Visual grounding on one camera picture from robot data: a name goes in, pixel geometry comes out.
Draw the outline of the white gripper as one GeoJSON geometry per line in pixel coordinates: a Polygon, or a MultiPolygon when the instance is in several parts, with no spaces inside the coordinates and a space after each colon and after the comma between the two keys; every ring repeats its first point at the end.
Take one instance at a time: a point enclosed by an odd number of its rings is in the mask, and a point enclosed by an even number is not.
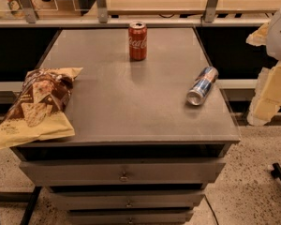
{"type": "MultiPolygon", "coordinates": [[[[267,54],[281,60],[281,8],[270,23],[263,24],[250,34],[246,43],[252,46],[266,44],[267,54]]],[[[257,79],[255,95],[249,106],[247,122],[252,126],[263,126],[270,122],[281,108],[281,61],[274,67],[264,67],[257,79]]]]}

